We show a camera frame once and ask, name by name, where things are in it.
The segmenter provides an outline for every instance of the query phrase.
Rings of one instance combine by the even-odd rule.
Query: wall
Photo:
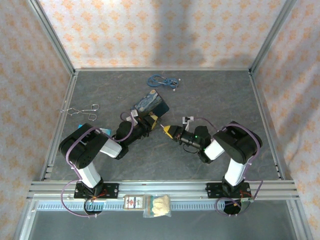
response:
[[[69,74],[26,0],[0,1],[0,239],[38,180]]]
[[[255,78],[277,150],[320,236],[320,2],[298,0]]]
[[[248,69],[285,0],[40,0],[75,68]]]

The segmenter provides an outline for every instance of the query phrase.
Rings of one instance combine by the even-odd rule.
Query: plastic bag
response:
[[[171,203],[168,195],[147,195],[144,202],[144,218],[156,218],[160,216],[171,217]]]

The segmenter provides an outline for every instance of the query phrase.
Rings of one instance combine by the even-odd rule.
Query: yellow object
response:
[[[158,117],[157,117],[156,115],[152,114],[152,115],[151,115],[151,118],[153,118],[153,120],[154,120],[154,123],[153,123],[153,125],[152,125],[152,127],[151,127],[151,130],[153,130],[154,127],[155,127],[156,124],[157,124]]]
[[[164,133],[165,134],[167,134],[171,139],[174,139],[170,134],[169,134],[169,129],[170,129],[170,125],[169,126],[165,126],[165,127],[163,127],[163,131],[164,131]]]

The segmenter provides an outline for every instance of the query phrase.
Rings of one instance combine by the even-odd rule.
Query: blue cable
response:
[[[158,81],[156,78],[162,78],[163,81]],[[155,74],[148,78],[146,84],[150,87],[159,87],[160,85],[170,86],[172,89],[176,89],[179,85],[179,81],[176,78],[163,77]]]

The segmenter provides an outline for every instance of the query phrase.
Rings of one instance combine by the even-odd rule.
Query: small card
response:
[[[145,196],[143,195],[126,195],[124,196],[125,210],[144,210],[145,209]]]
[[[137,110],[140,117],[153,113],[160,118],[163,114],[169,111],[169,106],[159,93],[153,89],[131,108],[131,110],[134,109]]]

